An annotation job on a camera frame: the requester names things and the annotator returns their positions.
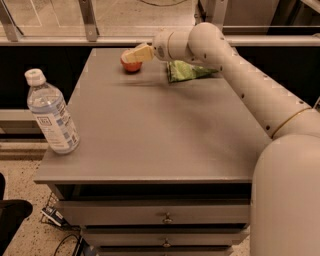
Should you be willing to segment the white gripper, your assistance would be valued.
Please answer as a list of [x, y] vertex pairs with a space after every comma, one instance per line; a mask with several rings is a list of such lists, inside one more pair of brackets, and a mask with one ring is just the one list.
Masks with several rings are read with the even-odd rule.
[[169, 40], [172, 35], [171, 31], [162, 31], [153, 38], [153, 48], [149, 45], [139, 45], [123, 53], [125, 63], [137, 63], [151, 61], [154, 55], [162, 61], [170, 61]]

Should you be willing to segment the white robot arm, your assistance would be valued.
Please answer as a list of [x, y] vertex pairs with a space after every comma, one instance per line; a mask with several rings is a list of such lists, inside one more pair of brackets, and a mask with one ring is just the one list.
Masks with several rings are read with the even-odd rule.
[[181, 60], [216, 69], [272, 142], [252, 179], [251, 256], [320, 254], [320, 113], [245, 60], [221, 30], [162, 31], [125, 51], [126, 63]]

